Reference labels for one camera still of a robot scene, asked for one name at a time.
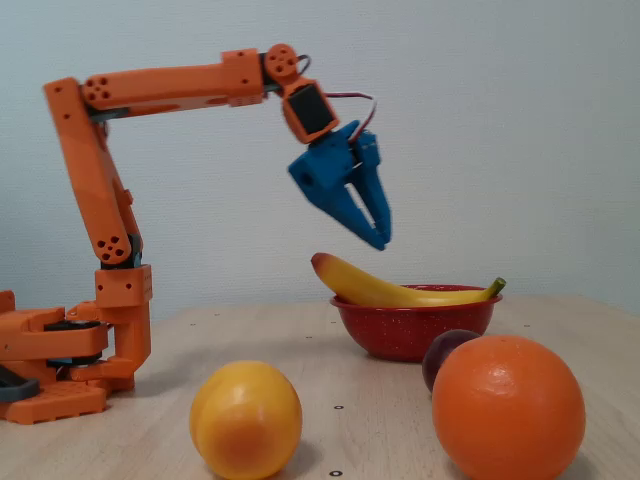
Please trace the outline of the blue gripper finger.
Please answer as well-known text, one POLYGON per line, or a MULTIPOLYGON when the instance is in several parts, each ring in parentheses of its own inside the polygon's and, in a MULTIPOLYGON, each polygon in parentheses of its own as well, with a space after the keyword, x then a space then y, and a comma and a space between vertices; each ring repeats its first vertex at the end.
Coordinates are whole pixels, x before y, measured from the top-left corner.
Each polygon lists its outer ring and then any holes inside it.
POLYGON ((365 202, 370 222, 345 186, 338 186, 323 196, 319 208, 376 250, 386 248, 386 211, 375 203, 365 202))
POLYGON ((391 240, 391 210, 378 174, 381 163, 376 136, 363 130, 354 143, 354 155, 358 161, 354 170, 353 185, 359 193, 373 220, 375 248, 385 248, 391 240))

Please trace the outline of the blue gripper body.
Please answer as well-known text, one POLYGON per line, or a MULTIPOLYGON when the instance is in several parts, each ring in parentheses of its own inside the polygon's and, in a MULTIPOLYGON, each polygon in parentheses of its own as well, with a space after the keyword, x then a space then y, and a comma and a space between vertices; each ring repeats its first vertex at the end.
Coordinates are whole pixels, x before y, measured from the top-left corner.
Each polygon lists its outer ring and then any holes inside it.
POLYGON ((312 142, 289 167, 288 173, 301 192, 319 209, 351 209, 356 203, 347 185, 361 163, 350 142, 358 120, 330 131, 312 142))

